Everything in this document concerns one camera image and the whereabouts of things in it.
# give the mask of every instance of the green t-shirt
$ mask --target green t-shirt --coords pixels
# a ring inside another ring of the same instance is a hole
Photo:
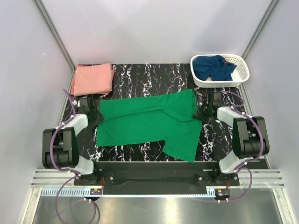
[[[97,130],[97,146],[120,146],[164,140],[163,152],[194,162],[201,121],[191,89],[157,97],[100,101],[104,120]]]

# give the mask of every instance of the wire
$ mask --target wire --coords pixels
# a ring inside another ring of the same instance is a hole
[[[55,211],[56,211],[56,215],[57,217],[59,218],[59,220],[63,223],[63,224],[67,224],[60,216],[60,213],[58,211],[58,206],[57,206],[57,202],[58,202],[58,197],[59,197],[59,194],[61,192],[61,190],[65,187],[65,185],[70,182],[71,180],[74,180],[76,177],[78,177],[78,175],[75,175],[73,176],[72,178],[70,178],[69,180],[67,180],[61,187],[60,189],[58,190],[57,194],[56,194],[56,197],[55,197]],[[89,202],[93,204],[93,207],[94,207],[94,214],[93,214],[93,217],[92,219],[87,223],[87,224],[91,224],[95,218],[95,215],[97,214],[97,205],[94,201],[90,200],[89,199]]]
[[[61,215],[62,213],[64,213],[65,211],[67,211],[71,206],[73,206],[73,205],[75,205],[75,204],[77,204],[77,203],[79,203],[79,202],[81,202],[81,201],[83,201],[84,199],[80,199],[80,200],[77,200],[77,201],[75,201],[75,202],[73,202],[72,204],[70,204],[67,208],[65,208],[65,209],[63,209],[62,211],[60,211],[59,212],[59,214]],[[57,216],[57,214],[56,214],[56,211],[55,211],[55,214],[54,215],[52,215],[52,214],[50,214],[50,212],[49,212],[49,205],[48,205],[48,201],[46,202],[46,212],[48,213],[48,216],[49,217],[56,217]]]
[[[101,181],[101,186],[103,186],[103,181],[101,180],[101,178],[96,183],[90,183],[90,182],[87,183],[89,183],[90,185],[97,185],[100,181]]]
[[[201,176],[203,179],[208,180],[213,176],[213,173],[211,172],[211,174],[209,176]]]
[[[74,99],[70,96],[70,94],[65,89],[62,89],[62,90],[64,91],[67,98],[69,99],[69,102],[71,104],[71,111],[73,112],[73,115],[76,116],[75,106],[73,104]]]
[[[242,99],[242,97],[240,97],[238,94],[236,94],[236,93],[234,93],[234,92],[231,92],[231,91],[220,91],[220,92],[224,92],[224,93],[232,94],[232,95],[238,97],[238,98],[242,101],[242,103],[241,103],[240,105],[232,105],[233,107],[242,107],[242,106],[244,106],[245,102],[244,102],[244,100]]]
[[[253,158],[253,159],[245,160],[243,163],[239,164],[238,166],[236,166],[236,167],[234,168],[234,171],[235,171],[236,174],[238,174],[241,170],[247,170],[247,171],[249,172],[249,175],[250,175],[250,183],[249,183],[249,186],[248,186],[248,189],[246,190],[246,192],[245,192],[242,196],[240,196],[240,197],[238,197],[238,198],[236,198],[236,199],[231,199],[231,200],[228,200],[228,199],[227,199],[226,201],[213,201],[213,202],[219,202],[219,203],[220,203],[220,202],[221,202],[221,203],[222,203],[222,202],[229,202],[229,201],[230,201],[230,202],[235,202],[235,201],[238,201],[238,200],[244,198],[244,197],[248,194],[248,192],[249,192],[250,189],[251,189],[251,185],[252,185],[252,173],[251,173],[251,171],[250,171],[248,168],[246,168],[246,167],[242,167],[242,166],[246,165],[247,162],[258,160],[258,159],[261,157],[261,155],[263,154],[263,136],[262,136],[262,132],[261,132],[260,128],[257,126],[256,122],[255,122],[250,116],[246,115],[246,114],[243,113],[243,112],[239,112],[238,110],[234,109],[234,107],[241,107],[241,106],[244,105],[244,100],[242,99],[242,97],[240,97],[238,94],[236,94],[236,93],[234,93],[234,92],[230,92],[230,91],[221,91],[221,92],[230,93],[230,94],[232,94],[232,95],[234,95],[234,96],[237,96],[237,97],[242,101],[242,103],[241,103],[240,105],[232,105],[231,108],[230,108],[230,110],[232,110],[232,111],[234,111],[234,112],[240,114],[241,116],[247,118],[247,119],[253,124],[253,126],[254,126],[255,129],[257,130],[258,136],[259,136],[259,138],[260,138],[260,144],[261,144],[261,147],[260,147],[260,151],[259,151],[259,154],[257,155],[257,157],[255,157],[255,158]]]
[[[57,215],[57,217],[59,218],[59,220],[60,220],[63,224],[67,224],[67,223],[61,218],[60,213],[59,213],[59,211],[58,211],[58,206],[57,206],[58,196],[59,196],[59,194],[60,194],[62,188],[63,188],[69,181],[75,179],[75,178],[78,177],[78,176],[81,176],[81,174],[80,174],[80,172],[78,172],[78,171],[76,171],[76,170],[72,170],[72,169],[61,169],[61,168],[59,168],[58,165],[57,165],[56,162],[55,162],[55,159],[54,159],[53,146],[54,146],[54,139],[55,139],[57,133],[58,133],[58,132],[59,132],[65,125],[69,124],[72,120],[74,120],[74,119],[75,119],[75,116],[76,116],[76,111],[75,111],[74,104],[73,104],[73,102],[72,102],[72,101],[73,101],[72,97],[69,95],[69,93],[68,93],[65,89],[63,89],[63,91],[65,92],[65,94],[66,94],[66,96],[67,96],[67,98],[68,98],[68,100],[69,100],[69,102],[70,102],[70,104],[71,104],[71,109],[72,109],[73,115],[71,115],[71,117],[70,117],[66,122],[62,123],[62,125],[60,125],[60,126],[55,130],[55,132],[53,133],[53,136],[52,136],[52,138],[51,138],[51,142],[50,142],[50,158],[51,158],[51,162],[52,162],[52,164],[53,164],[53,167],[54,167],[55,169],[57,169],[57,170],[59,170],[59,171],[71,171],[71,172],[75,173],[75,176],[74,176],[74,177],[72,177],[72,178],[70,178],[69,180],[67,180],[67,181],[61,186],[61,188],[59,189],[59,191],[57,192],[56,197],[55,197],[55,212],[56,212],[56,215]],[[93,206],[94,206],[94,214],[93,214],[92,219],[91,219],[87,224],[90,224],[90,223],[93,222],[93,220],[94,220],[94,218],[95,218],[95,216],[96,216],[97,211],[99,211],[99,210],[97,210],[97,205],[96,205],[96,203],[95,203],[94,201],[89,200],[89,202],[91,202],[91,203],[93,204]]]
[[[227,185],[227,187],[225,188],[225,190],[227,190],[229,188],[229,181],[228,181],[228,185]]]
[[[101,191],[99,193],[92,193],[93,195],[103,195],[103,189],[104,189],[104,177],[101,177],[100,180],[101,181]]]

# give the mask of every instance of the white wall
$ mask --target white wall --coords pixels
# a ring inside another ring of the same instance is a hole
[[[299,220],[299,2],[280,1],[246,62],[246,82],[256,115],[264,116],[270,162],[282,174]]]
[[[71,70],[32,0],[2,0],[0,28],[0,220],[16,224]]]
[[[75,63],[242,55],[270,0],[43,0]]]

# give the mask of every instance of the pink towel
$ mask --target pink towel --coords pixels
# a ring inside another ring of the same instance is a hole
[[[71,82],[71,95],[108,94],[112,90],[114,70],[111,64],[77,65]]]

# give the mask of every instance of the plastic basket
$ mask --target plastic basket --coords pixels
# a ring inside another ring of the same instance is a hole
[[[232,77],[239,76],[241,78],[241,80],[238,80],[238,81],[234,81],[234,80],[232,80],[232,81],[202,81],[202,80],[198,79],[194,74],[193,61],[199,56],[215,56],[215,55],[196,55],[193,58],[191,58],[190,66],[191,66],[191,72],[193,75],[193,80],[198,87],[201,87],[201,88],[237,87],[242,82],[245,82],[246,80],[249,79],[249,70],[248,70],[248,67],[243,58],[241,58],[238,55],[222,55],[222,54],[217,54],[217,55],[221,55],[222,57],[225,58],[226,61],[228,61],[230,63],[234,63],[237,66],[236,69],[234,70],[234,72],[232,73]]]

